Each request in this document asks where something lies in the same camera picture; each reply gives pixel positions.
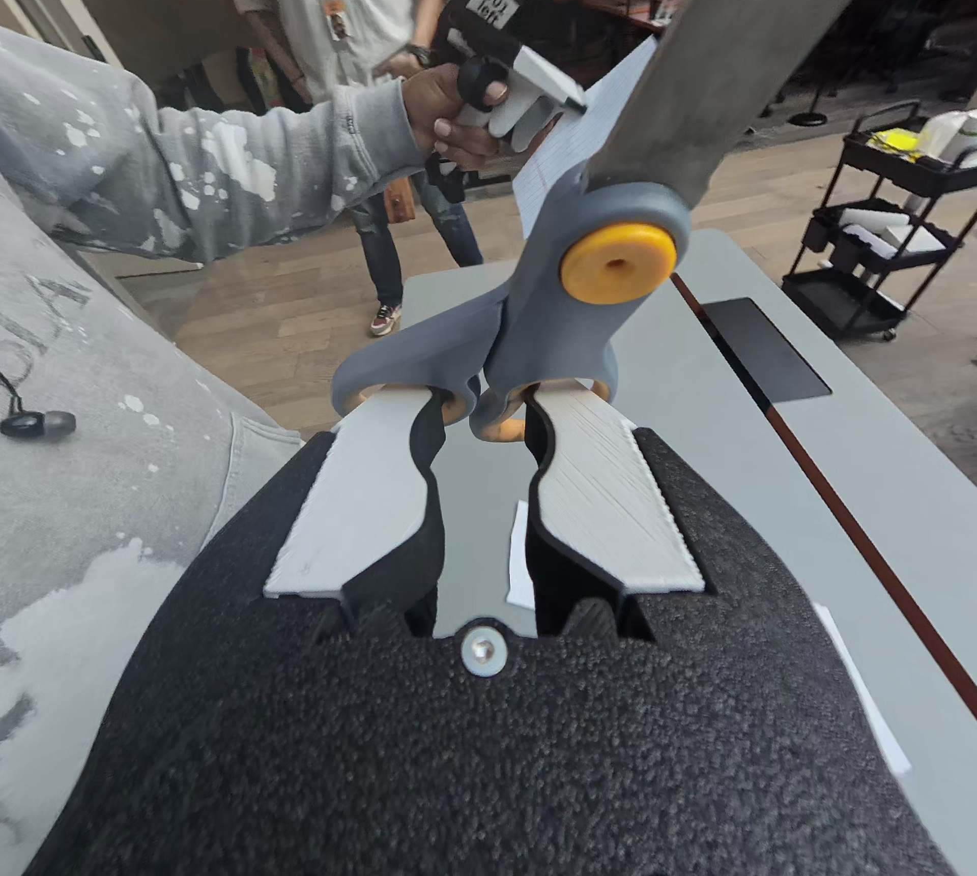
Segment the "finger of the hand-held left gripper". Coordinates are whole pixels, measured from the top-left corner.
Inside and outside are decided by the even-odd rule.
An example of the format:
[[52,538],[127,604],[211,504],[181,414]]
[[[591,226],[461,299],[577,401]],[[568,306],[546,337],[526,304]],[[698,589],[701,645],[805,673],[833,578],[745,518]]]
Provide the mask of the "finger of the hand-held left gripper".
[[495,28],[448,28],[446,44],[465,57],[457,75],[463,117],[490,116],[484,92],[496,82],[529,89],[531,103],[544,98],[561,111],[587,111],[580,85],[510,34]]

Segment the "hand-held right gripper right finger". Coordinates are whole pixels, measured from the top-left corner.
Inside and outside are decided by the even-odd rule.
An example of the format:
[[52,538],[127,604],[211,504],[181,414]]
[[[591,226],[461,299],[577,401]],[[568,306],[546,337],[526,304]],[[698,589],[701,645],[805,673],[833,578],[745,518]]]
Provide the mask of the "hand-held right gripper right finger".
[[531,402],[551,430],[535,485],[543,535],[619,596],[703,592],[636,425],[581,382],[542,383]]

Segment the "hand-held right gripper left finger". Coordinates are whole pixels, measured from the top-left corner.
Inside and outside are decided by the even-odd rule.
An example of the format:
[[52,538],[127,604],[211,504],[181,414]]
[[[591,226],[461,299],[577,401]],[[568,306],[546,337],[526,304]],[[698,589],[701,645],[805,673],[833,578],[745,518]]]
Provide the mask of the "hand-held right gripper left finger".
[[431,471],[444,441],[441,399],[428,387],[384,387],[345,416],[277,554],[264,596],[428,596],[445,561]]

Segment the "lined paper sheet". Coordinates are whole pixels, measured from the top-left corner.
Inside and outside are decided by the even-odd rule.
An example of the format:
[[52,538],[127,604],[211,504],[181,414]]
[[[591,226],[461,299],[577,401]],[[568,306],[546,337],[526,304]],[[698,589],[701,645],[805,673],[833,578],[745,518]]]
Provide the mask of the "lined paper sheet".
[[559,178],[603,147],[653,56],[657,39],[643,40],[584,93],[585,113],[561,116],[516,174],[512,189],[522,234],[529,238],[542,205]]

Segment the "grey and yellow scissors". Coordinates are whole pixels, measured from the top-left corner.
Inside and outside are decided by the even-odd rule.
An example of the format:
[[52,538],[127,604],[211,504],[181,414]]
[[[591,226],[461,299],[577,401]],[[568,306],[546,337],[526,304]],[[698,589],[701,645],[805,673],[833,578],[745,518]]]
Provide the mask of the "grey and yellow scissors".
[[688,250],[713,174],[851,0],[684,0],[599,149],[547,190],[506,283],[348,357],[347,416],[386,386],[446,394],[446,424],[486,441],[528,389],[561,379],[617,392],[611,341]]

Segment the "stack of lined paper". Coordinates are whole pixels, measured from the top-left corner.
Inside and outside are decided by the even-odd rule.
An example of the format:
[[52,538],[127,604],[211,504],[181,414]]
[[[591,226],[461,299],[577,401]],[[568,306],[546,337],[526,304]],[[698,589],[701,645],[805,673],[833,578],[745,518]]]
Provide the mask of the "stack of lined paper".
[[834,644],[846,672],[856,689],[861,702],[861,709],[868,720],[875,743],[889,771],[897,778],[908,776],[912,772],[912,764],[874,701],[840,634],[834,617],[831,615],[828,607],[822,603],[813,601],[812,607],[824,626],[826,634]]

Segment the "person's left forearm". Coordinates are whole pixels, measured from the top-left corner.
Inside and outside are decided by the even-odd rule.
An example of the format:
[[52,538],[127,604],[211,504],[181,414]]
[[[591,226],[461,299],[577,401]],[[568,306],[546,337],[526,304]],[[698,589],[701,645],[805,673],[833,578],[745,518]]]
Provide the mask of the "person's left forearm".
[[264,116],[160,109],[134,74],[2,31],[2,275],[55,240],[208,264],[283,244],[420,168],[400,85]]

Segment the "grey desk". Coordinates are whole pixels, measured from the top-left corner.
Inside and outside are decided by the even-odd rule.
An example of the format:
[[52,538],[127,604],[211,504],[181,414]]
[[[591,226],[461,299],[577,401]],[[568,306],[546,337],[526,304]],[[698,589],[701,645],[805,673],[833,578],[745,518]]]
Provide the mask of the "grey desk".
[[[975,486],[727,235],[693,233],[678,275],[702,305],[751,299],[827,384],[775,405],[837,497],[975,680]],[[975,873],[975,717],[748,389],[672,286],[618,331],[615,405],[653,429],[826,606],[912,770],[914,809],[959,874]],[[491,615],[523,634],[508,557],[534,461],[522,444],[447,429],[434,463],[446,527],[437,632]]]

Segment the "person's left hand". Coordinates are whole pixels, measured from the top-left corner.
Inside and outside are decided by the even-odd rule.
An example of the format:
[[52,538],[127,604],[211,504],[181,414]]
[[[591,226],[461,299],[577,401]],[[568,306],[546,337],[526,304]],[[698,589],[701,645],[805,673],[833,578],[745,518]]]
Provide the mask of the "person's left hand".
[[484,127],[463,125],[464,106],[457,88],[458,67],[441,64],[401,81],[401,95],[422,156],[439,154],[463,171],[477,171],[511,147],[491,136]]

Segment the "cut lined paper pieces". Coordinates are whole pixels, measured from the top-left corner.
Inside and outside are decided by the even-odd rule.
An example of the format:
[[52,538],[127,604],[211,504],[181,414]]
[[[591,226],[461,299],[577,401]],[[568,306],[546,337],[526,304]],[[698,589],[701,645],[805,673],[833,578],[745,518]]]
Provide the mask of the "cut lined paper pieces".
[[527,564],[527,536],[529,524],[529,504],[525,500],[517,503],[510,531],[508,554],[509,588],[506,601],[528,611],[535,610],[534,589]]

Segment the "person's grey splattered sweatshirt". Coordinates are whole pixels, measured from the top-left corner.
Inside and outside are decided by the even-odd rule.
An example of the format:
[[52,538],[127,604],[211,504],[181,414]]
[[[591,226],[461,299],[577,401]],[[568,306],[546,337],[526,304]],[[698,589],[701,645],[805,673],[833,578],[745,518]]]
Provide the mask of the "person's grey splattered sweatshirt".
[[26,211],[2,184],[2,372],[76,428],[1,443],[2,874],[48,835],[178,579],[302,445]]

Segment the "black utility cart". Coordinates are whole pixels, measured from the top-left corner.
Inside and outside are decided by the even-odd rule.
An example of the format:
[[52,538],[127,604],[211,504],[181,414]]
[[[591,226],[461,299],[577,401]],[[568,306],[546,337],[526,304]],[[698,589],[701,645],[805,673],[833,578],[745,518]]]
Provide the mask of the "black utility cart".
[[955,232],[938,225],[933,214],[944,198],[975,191],[976,164],[959,169],[910,163],[867,142],[879,129],[902,127],[919,135],[937,115],[926,116],[920,101],[892,104],[856,119],[843,138],[821,204],[781,281],[788,298],[836,342],[894,340],[975,230],[975,213]]

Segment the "yellow packet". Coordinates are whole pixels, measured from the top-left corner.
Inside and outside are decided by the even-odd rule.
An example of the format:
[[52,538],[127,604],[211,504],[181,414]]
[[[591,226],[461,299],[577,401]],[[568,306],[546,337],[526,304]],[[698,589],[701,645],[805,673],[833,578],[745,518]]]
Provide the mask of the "yellow packet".
[[883,153],[913,163],[921,156],[919,135],[907,128],[879,129],[870,133],[867,144]]

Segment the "white paper roll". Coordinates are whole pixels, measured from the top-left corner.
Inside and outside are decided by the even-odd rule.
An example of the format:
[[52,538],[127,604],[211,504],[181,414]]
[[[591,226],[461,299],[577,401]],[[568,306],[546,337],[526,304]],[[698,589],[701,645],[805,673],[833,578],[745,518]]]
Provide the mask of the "white paper roll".
[[965,169],[976,164],[976,110],[951,111],[930,118],[913,152],[917,162]]

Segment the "black hoodie drawstring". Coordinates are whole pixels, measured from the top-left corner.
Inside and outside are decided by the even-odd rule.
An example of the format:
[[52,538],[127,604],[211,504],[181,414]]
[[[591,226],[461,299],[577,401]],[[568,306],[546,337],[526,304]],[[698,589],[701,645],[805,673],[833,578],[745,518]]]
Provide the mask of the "black hoodie drawstring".
[[9,395],[7,414],[1,420],[1,433],[21,442],[55,441],[73,434],[76,418],[66,411],[28,410],[13,383],[2,373],[1,385]]

